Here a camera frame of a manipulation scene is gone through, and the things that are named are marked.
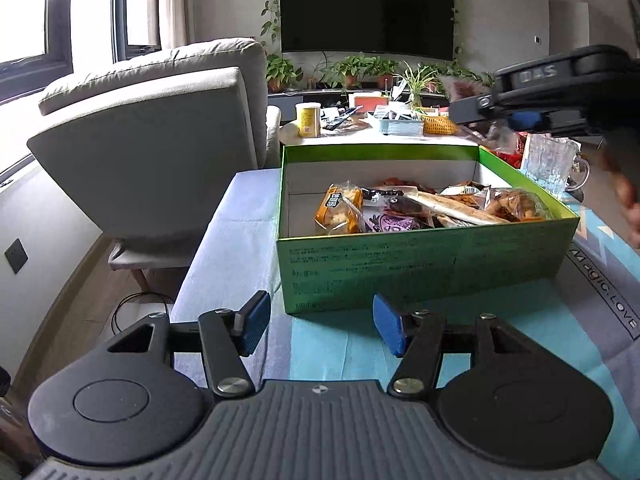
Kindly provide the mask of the person's hand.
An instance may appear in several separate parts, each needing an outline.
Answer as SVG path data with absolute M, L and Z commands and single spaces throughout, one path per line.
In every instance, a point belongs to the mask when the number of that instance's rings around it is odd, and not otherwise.
M 603 148 L 601 148 L 601 165 L 610 176 L 611 185 L 613 187 L 617 203 L 620 205 L 620 211 L 627 223 L 629 231 L 628 244 L 632 248 L 638 249 L 640 242 L 639 194 L 636 187 L 620 169 L 620 164 L 617 162 L 614 157 L 614 153 L 610 149 L 608 139 L 604 139 Z

